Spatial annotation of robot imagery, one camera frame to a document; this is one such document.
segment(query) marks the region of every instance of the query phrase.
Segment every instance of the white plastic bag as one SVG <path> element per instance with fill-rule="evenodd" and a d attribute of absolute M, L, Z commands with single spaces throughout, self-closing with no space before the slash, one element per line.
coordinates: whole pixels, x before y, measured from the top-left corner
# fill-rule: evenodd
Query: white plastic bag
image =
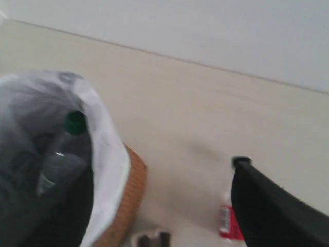
<path fill-rule="evenodd" d="M 93 143 L 94 206 L 80 245 L 86 247 L 113 221 L 130 171 L 128 153 L 104 104 L 92 86 L 74 73 L 33 70 L 0 78 L 0 116 L 14 113 L 11 117 L 23 130 L 11 128 L 22 140 L 28 140 L 26 135 L 38 138 L 38 133 L 56 132 L 71 110 L 87 116 Z M 0 145 L 6 141 L 0 137 Z M 37 141 L 42 147 L 47 140 Z"/>

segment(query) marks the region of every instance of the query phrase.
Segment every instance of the floor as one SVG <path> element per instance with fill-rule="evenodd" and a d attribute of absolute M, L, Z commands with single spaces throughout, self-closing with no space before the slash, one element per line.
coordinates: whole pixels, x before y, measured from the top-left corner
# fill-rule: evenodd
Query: floor
<path fill-rule="evenodd" d="M 329 215 L 329 96 L 18 22 L 0 28 L 0 74 L 84 75 L 150 176 L 135 230 L 163 226 L 175 246 L 225 247 L 218 209 L 233 155 Z"/>

